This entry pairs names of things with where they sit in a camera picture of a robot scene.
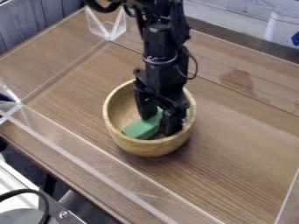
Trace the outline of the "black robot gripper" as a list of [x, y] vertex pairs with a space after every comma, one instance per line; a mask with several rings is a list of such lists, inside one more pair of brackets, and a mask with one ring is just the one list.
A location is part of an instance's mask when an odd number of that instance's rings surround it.
[[159, 131], [167, 137], [183, 129], [190, 100], [183, 92], [189, 80], [190, 57], [144, 56], [144, 69], [135, 69], [135, 103], [143, 120], [163, 112]]

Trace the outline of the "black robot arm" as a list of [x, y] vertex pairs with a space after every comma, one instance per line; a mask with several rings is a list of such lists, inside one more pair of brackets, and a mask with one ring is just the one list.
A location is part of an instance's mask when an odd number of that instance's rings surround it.
[[135, 70], [135, 103], [143, 119], [163, 113], [159, 131], [171, 136], [183, 129], [191, 106], [183, 87], [189, 80], [190, 52], [184, 45], [191, 38], [183, 0], [84, 0], [102, 13], [123, 8], [135, 19], [144, 43], [144, 68]]

